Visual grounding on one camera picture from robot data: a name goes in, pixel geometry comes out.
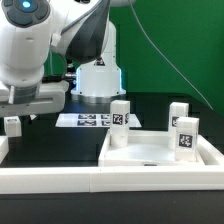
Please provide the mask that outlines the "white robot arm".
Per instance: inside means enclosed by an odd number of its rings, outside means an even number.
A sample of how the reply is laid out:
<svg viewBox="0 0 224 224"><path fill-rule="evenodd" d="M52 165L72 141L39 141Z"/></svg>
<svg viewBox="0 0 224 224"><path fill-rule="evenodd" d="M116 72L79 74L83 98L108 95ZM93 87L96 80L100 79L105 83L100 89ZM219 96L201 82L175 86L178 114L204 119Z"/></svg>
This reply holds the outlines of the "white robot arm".
<svg viewBox="0 0 224 224"><path fill-rule="evenodd" d="M59 112L69 84L45 84L53 51L81 64L106 47L109 10L136 0L0 0L0 118Z"/></svg>

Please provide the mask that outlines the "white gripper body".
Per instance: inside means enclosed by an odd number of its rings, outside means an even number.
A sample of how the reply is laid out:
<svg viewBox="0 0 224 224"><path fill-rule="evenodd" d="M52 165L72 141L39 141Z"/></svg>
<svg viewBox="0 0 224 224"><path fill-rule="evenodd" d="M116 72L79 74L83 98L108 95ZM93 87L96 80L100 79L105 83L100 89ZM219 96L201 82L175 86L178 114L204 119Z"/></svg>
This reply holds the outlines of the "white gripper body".
<svg viewBox="0 0 224 224"><path fill-rule="evenodd" d="M31 102L8 104L0 102L0 117L25 116L60 112L65 105L66 81L42 84L39 95Z"/></svg>

